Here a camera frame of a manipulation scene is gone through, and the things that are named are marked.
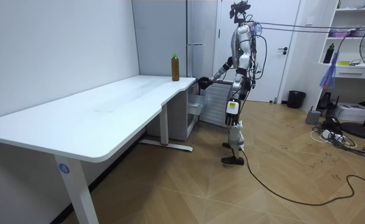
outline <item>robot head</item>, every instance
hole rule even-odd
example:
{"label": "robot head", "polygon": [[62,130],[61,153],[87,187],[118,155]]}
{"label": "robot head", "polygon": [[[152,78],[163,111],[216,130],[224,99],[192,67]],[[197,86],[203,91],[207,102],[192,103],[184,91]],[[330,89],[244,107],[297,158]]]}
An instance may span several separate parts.
{"label": "robot head", "polygon": [[[232,4],[229,18],[232,19],[234,17],[234,23],[241,24],[246,20],[246,10],[250,9],[250,7],[251,5],[247,3],[247,0]],[[243,15],[243,18],[238,18],[239,13]]]}

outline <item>humanoid robot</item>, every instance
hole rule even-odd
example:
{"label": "humanoid robot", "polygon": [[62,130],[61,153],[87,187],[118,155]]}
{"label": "humanoid robot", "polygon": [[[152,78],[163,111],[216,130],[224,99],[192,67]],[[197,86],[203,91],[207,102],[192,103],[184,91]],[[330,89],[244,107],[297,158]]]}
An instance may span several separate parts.
{"label": "humanoid robot", "polygon": [[234,23],[238,28],[232,35],[232,57],[229,57],[225,64],[211,77],[201,77],[198,80],[201,89],[207,89],[211,84],[217,82],[222,74],[226,73],[232,66],[236,69],[236,76],[231,85],[226,105],[225,125],[228,130],[228,142],[223,146],[232,149],[233,156],[222,158],[225,164],[244,165],[244,160],[239,156],[239,151],[244,150],[244,137],[241,133],[242,122],[239,121],[239,115],[242,110],[242,102],[246,100],[247,94],[251,88],[255,87],[254,78],[247,76],[247,71],[253,71],[257,66],[253,60],[253,51],[256,50],[254,37],[254,22],[246,21],[246,10],[251,5],[247,1],[241,1],[231,6],[229,13],[230,18],[234,17]]}

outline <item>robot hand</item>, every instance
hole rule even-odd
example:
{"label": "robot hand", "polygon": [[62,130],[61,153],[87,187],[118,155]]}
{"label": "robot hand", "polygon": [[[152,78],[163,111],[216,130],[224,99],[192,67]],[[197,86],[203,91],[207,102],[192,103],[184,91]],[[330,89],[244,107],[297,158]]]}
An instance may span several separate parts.
{"label": "robot hand", "polygon": [[202,89],[202,90],[205,90],[207,89],[211,84],[213,84],[214,82],[211,81],[208,77],[201,77],[199,78],[198,80],[198,84],[199,84],[199,87]]}

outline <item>black bottle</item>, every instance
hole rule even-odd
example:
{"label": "black bottle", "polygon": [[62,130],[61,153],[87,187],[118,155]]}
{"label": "black bottle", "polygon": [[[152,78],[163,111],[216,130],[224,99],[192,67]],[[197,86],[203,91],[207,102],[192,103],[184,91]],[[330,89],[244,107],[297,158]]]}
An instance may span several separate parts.
{"label": "black bottle", "polygon": [[331,44],[329,49],[327,49],[326,56],[325,56],[323,63],[330,63],[331,58],[333,56],[333,52],[334,52],[334,44]]}

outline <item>extension cord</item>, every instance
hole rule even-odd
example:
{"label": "extension cord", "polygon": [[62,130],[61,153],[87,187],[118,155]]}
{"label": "extension cord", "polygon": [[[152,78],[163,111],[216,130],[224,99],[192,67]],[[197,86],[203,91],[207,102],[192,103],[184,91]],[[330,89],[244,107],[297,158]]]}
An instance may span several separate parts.
{"label": "extension cord", "polygon": [[324,139],[329,139],[330,137],[332,137],[333,139],[335,139],[336,141],[342,142],[344,140],[344,136],[340,135],[340,134],[335,134],[329,130],[324,130],[321,134],[321,136]]}

